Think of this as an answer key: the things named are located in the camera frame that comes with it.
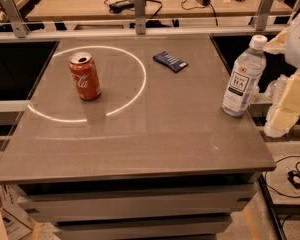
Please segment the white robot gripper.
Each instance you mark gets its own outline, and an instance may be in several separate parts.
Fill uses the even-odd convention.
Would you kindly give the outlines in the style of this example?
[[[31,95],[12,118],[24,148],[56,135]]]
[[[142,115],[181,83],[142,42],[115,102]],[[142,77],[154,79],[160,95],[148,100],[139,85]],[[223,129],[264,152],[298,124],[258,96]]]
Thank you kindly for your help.
[[[263,51],[273,55],[285,53],[286,62],[300,68],[300,13],[293,19],[289,29],[283,29],[265,44]],[[272,138],[282,137],[291,130],[299,118],[300,69],[288,77],[279,102],[270,106],[264,133]]]

